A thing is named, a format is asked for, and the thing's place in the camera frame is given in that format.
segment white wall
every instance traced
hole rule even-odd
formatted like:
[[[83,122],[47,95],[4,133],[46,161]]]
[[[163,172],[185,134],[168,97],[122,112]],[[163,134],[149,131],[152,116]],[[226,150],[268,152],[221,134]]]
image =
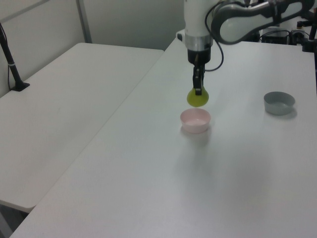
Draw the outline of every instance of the white wall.
[[[84,42],[76,0],[50,0],[2,26],[23,81],[75,44]],[[1,49],[0,97],[7,92],[7,62]]]
[[[165,50],[185,28],[184,0],[84,0],[93,43]]]

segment black cable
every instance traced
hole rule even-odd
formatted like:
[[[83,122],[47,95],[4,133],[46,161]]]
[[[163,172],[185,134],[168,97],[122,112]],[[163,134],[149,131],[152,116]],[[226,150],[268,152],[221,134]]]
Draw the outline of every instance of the black cable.
[[[301,32],[301,33],[305,33],[306,35],[308,35],[309,36],[309,34],[307,33],[307,32],[305,32],[305,31],[302,31],[302,30],[292,30],[291,31],[291,33],[293,33],[293,32]]]
[[[219,42],[217,40],[215,40],[215,41],[216,41],[216,43],[217,43],[217,45],[218,45],[218,47],[220,49],[220,52],[221,52],[221,63],[219,64],[218,67],[216,67],[214,69],[205,69],[206,72],[212,72],[212,71],[215,71],[215,70],[219,69],[222,66],[223,61],[224,61],[224,54],[223,54],[222,48],[221,48]]]
[[[209,29],[208,24],[207,24],[207,18],[208,18],[208,16],[209,16],[209,14],[210,14],[217,6],[219,6],[219,5],[222,4],[222,3],[223,3],[222,1],[219,1],[215,6],[213,6],[213,7],[207,12],[206,17],[205,17],[205,27],[207,28],[207,30],[208,30],[210,36],[211,36],[211,37],[214,39],[214,41],[217,43],[217,45],[218,45],[218,47],[219,47],[219,49],[220,49],[220,52],[221,52],[221,63],[220,63],[220,65],[219,65],[218,67],[214,68],[214,69],[205,69],[206,72],[212,72],[212,71],[215,71],[215,70],[219,69],[219,68],[222,66],[223,61],[224,61],[223,50],[222,50],[222,48],[221,48],[221,46],[220,46],[218,40],[216,40],[215,37],[213,36],[213,33],[211,32],[211,29]],[[230,4],[237,4],[237,5],[239,5],[239,6],[246,7],[245,4],[243,4],[243,3],[239,2],[239,1],[230,2]]]
[[[10,88],[10,67],[8,65],[8,87],[9,87],[9,91],[11,91],[11,88]]]
[[[261,35],[261,36],[260,36],[260,39],[261,39],[263,36],[271,35],[271,34],[274,34],[274,33],[277,33],[277,32],[288,32],[288,35],[291,34],[291,32],[288,31],[288,30],[270,31],[270,32],[266,32],[266,33],[264,33],[263,35]]]
[[[213,34],[212,34],[211,30],[210,30],[209,27],[208,27],[207,18],[208,18],[208,16],[209,16],[209,14],[210,14],[218,5],[220,5],[221,3],[222,3],[222,2],[220,1],[220,2],[218,2],[215,6],[213,6],[213,7],[207,12],[206,17],[205,17],[205,26],[206,26],[206,28],[207,28],[207,30],[208,30],[208,32],[209,32],[209,34],[210,34],[211,37],[213,37]],[[217,43],[217,45],[218,45],[218,47],[219,47],[219,49],[220,49],[220,52],[221,52],[221,63],[220,63],[220,65],[219,65],[218,67],[216,67],[216,68],[214,68],[214,69],[205,69],[206,72],[212,72],[212,71],[215,71],[215,70],[219,69],[219,68],[222,66],[223,61],[224,61],[224,54],[223,54],[222,48],[221,48],[219,42],[218,42],[215,38],[214,38],[214,41]]]

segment table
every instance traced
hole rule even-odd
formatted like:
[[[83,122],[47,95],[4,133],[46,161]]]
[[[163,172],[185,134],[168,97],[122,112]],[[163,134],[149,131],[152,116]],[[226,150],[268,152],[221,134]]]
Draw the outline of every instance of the table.
[[[0,99],[0,204],[30,212],[163,51],[78,44]]]
[[[207,132],[181,129],[192,65],[175,40],[12,238],[315,238],[314,55],[223,50],[205,77]],[[264,111],[275,90],[295,97],[292,114]]]

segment yellow-green ball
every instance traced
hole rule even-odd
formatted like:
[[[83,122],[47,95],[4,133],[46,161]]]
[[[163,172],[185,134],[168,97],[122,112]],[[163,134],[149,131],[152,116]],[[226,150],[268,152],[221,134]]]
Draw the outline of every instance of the yellow-green ball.
[[[208,99],[209,94],[204,87],[202,88],[201,95],[196,95],[194,88],[187,95],[187,102],[195,108],[205,105],[208,102]]]

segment black device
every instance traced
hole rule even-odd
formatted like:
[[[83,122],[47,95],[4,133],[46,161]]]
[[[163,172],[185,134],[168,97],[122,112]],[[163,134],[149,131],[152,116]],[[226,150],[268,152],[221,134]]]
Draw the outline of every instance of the black device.
[[[3,53],[5,55],[6,61],[8,62],[8,67],[10,68],[14,81],[15,81],[15,86],[11,88],[11,90],[21,92],[23,89],[30,86],[30,84],[24,83],[20,78],[19,72],[15,66],[15,62],[10,52],[8,41],[7,41],[7,38],[1,23],[0,23],[0,44],[3,50]]]

